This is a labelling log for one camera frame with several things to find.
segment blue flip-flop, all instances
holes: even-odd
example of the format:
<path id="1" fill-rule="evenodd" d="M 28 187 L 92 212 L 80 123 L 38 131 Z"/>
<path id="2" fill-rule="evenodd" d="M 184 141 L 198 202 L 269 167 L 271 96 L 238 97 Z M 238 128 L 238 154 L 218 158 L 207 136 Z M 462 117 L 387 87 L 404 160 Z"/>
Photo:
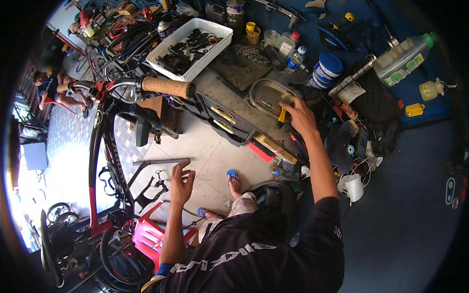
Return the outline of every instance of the blue flip-flop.
<path id="1" fill-rule="evenodd" d="M 206 211 L 204 211 L 204 212 L 201 214 L 201 213 L 200 213 L 201 210 L 206 210 L 206 208 L 198 208 L 197 214 L 199 215 L 199 217 L 203 217 L 203 218 L 207 219 L 207 217 L 205 216 L 205 214 L 206 214 L 206 213 L 212 213 L 212 214 L 215 214 L 215 215 L 220 216 L 220 217 L 222 217 L 222 218 L 225 218 L 225 216 L 219 215 L 219 214 L 214 213 L 214 212 L 209 211 L 209 210 L 206 210 Z"/>
<path id="2" fill-rule="evenodd" d="M 238 175 L 238 173 L 237 173 L 235 170 L 228 170 L 227 176 L 230 176 L 230 175 Z M 230 180 L 232 180 L 232 179 L 238 181 L 238 183 L 241 184 L 241 182 L 240 182 L 236 177 L 233 177 L 233 176 L 230 176 L 230 177 L 228 178 L 228 182 L 230 182 Z"/>

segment metal tray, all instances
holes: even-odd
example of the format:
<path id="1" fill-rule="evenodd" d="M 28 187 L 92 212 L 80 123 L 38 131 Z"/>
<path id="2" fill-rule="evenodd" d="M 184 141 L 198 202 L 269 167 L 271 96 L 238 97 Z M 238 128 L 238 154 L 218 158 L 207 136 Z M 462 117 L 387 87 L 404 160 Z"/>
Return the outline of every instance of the metal tray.
<path id="1" fill-rule="evenodd" d="M 261 78 L 254 82 L 249 91 L 249 103 L 257 107 L 259 110 L 278 119 L 281 112 L 279 103 L 284 93 L 290 93 L 293 96 L 300 97 L 300 94 L 294 89 L 290 89 L 285 85 L 268 78 Z M 285 122 L 290 122 L 291 116 L 287 112 Z"/>

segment bicycle handlebar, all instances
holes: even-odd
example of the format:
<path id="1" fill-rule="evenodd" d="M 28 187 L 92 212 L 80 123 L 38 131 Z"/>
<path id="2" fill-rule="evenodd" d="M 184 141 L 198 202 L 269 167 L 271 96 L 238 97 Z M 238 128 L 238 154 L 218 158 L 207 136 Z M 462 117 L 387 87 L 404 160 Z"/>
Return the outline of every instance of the bicycle handlebar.
<path id="1" fill-rule="evenodd" d="M 138 86 L 140 79 L 131 79 L 131 78 L 121 78 L 116 79 L 113 82 L 113 86 L 106 91 L 111 91 L 112 89 L 121 86 L 121 85 L 134 85 Z M 144 91 L 153 91 L 165 93 L 172 96 L 178 96 L 183 99 L 189 99 L 193 97 L 196 91 L 196 86 L 193 83 L 189 82 L 179 82 L 175 80 L 157 78 L 152 76 L 147 76 L 141 81 L 141 89 Z M 57 86 L 57 92 L 67 91 L 70 88 L 78 87 L 84 89 L 90 89 L 95 86 L 94 82 L 89 81 L 76 81 L 71 83 L 64 83 Z"/>

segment tiled floor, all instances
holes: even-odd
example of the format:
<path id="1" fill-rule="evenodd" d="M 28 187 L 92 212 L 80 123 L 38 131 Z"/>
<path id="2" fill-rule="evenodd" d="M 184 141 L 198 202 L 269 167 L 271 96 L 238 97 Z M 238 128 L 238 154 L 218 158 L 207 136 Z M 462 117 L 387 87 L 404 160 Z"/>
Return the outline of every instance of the tiled floor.
<path id="1" fill-rule="evenodd" d="M 75 78 L 87 80 L 91 78 L 89 72 L 84 77 L 76 74 L 75 68 L 72 68 L 70 72 L 72 72 L 70 75 Z M 95 104 L 89 117 L 83 119 L 81 114 L 73 116 L 55 107 L 47 141 L 49 168 L 45 170 L 45 176 L 48 185 L 48 204 L 69 202 L 73 210 L 82 217 L 89 215 L 89 141 L 96 108 Z M 132 165 L 133 161 L 190 158 L 191 164 L 188 168 L 196 171 L 196 180 L 192 196 L 185 208 L 196 213 L 199 207 L 205 207 L 221 214 L 227 213 L 233 200 L 227 184 L 227 170 L 234 169 L 239 172 L 243 190 L 252 184 L 270 179 L 268 163 L 246 146 L 238 148 L 231 145 L 227 140 L 218 136 L 210 126 L 202 123 L 190 113 L 183 113 L 180 116 L 180 129 L 183 134 L 177 140 L 164 136 L 161 145 L 156 145 L 150 140 L 145 147 L 137 148 L 133 137 L 134 132 L 129 130 L 129 123 L 117 117 L 115 137 L 126 179 L 129 180 L 136 170 L 136 166 Z M 98 171 L 105 164 L 101 147 Z M 130 188 L 134 197 L 147 185 L 156 170 L 163 170 L 161 177 L 167 180 L 167 186 L 170 189 L 170 172 L 174 165 L 146 167 Z M 113 205 L 115 201 L 114 197 L 104 193 L 103 187 L 104 184 L 97 180 L 98 211 Z M 151 187 L 146 195 L 152 198 L 159 190 L 160 188 Z M 161 196 L 161 199 L 169 199 L 169 197 L 170 192 L 167 192 Z M 152 215 L 152 218 L 165 222 L 168 208 L 168 203 L 163 204 Z M 136 203 L 136 213 L 142 214 L 139 211 L 140 206 Z M 186 212 L 183 213 L 184 225 L 189 225 L 197 219 Z"/>
<path id="2" fill-rule="evenodd" d="M 200 207 L 207 208 L 216 213 L 227 214 L 233 200 L 227 183 L 226 173 L 229 169 L 236 170 L 241 177 L 242 190 L 261 181 L 269 180 L 269 164 L 263 161 L 247 146 L 236 147 L 227 140 L 218 136 L 212 128 L 189 113 L 180 116 L 180 128 L 184 134 L 179 139 L 162 137 L 161 145 L 152 143 L 144 160 L 158 160 L 168 158 L 190 158 L 188 166 L 196 171 L 196 179 L 192 196 L 185 208 L 193 213 Z M 146 167 L 130 188 L 136 196 L 148 183 L 156 170 L 162 170 L 161 178 L 170 180 L 171 169 L 175 164 L 150 165 Z M 153 197 L 160 188 L 147 190 L 145 195 Z M 170 192 L 164 193 L 161 199 L 169 199 Z M 168 204 L 159 207 L 152 215 L 152 219 L 166 221 L 168 216 Z M 186 212 L 182 214 L 184 225 L 189 225 L 197 217 Z"/>

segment blue lid container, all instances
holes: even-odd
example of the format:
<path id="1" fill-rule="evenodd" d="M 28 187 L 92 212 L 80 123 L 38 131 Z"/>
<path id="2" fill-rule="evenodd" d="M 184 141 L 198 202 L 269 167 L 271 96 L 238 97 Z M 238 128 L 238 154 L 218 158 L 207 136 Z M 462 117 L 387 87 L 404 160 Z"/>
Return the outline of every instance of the blue lid container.
<path id="1" fill-rule="evenodd" d="M 318 80 L 316 73 L 311 73 L 310 76 L 308 77 L 308 84 L 310 87 L 317 88 L 320 90 L 325 90 L 330 87 L 332 87 L 332 83 L 323 83 L 320 80 Z"/>
<path id="2" fill-rule="evenodd" d="M 320 77 L 333 80 L 342 73 L 343 66 L 337 56 L 324 52 L 319 55 L 319 62 L 314 67 L 314 71 Z"/>

